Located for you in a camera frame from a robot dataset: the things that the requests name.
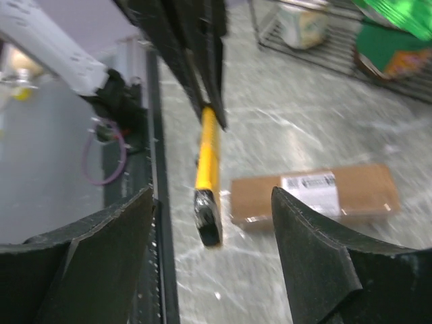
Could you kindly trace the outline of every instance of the metal rail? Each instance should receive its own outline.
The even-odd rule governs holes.
[[[104,187],[104,203],[109,206],[149,184],[155,198],[155,220],[132,302],[130,324],[180,324],[157,63],[157,52],[150,43],[138,38],[118,43],[115,68],[125,80],[141,80],[142,104],[147,108],[143,108],[146,114],[142,131],[130,141],[134,153],[128,157],[123,176]],[[117,144],[106,144],[105,175],[113,171],[118,159]]]

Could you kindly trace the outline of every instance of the gray floor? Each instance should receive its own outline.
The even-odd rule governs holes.
[[[264,6],[259,3],[259,11]],[[248,8],[231,11],[226,40],[222,199],[225,245],[202,247],[192,218],[199,126],[163,68],[163,104],[183,324],[291,323],[273,235],[230,223],[232,178],[314,167],[387,163],[402,212],[356,228],[414,248],[432,246],[432,109],[254,45]]]

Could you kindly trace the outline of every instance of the snack bag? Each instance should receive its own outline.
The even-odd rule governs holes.
[[[400,30],[363,24],[356,39],[354,60],[359,68],[380,80],[419,73],[432,56],[432,40],[419,40]]]
[[[380,24],[390,23],[422,41],[432,39],[432,3],[429,0],[353,0],[353,2],[366,17]]]

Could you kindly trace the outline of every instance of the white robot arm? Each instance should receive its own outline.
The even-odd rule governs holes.
[[[0,0],[0,35],[63,79],[99,117],[122,129],[140,121],[141,107],[121,75],[86,53],[34,0]]]
[[[103,88],[107,67],[86,53],[33,0],[0,0],[0,34],[80,96]]]

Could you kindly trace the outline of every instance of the metal wire rack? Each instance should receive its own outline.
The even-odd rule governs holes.
[[[391,82],[372,79],[357,68],[353,59],[353,49],[364,16],[351,1],[330,0],[331,9],[327,12],[330,16],[327,40],[305,51],[287,46],[280,37],[281,25],[277,19],[277,4],[282,1],[275,0],[273,8],[260,22],[257,20],[254,1],[256,0],[248,0],[248,3],[256,43],[260,50],[271,49],[401,95],[432,103],[432,64],[429,64],[421,74]]]

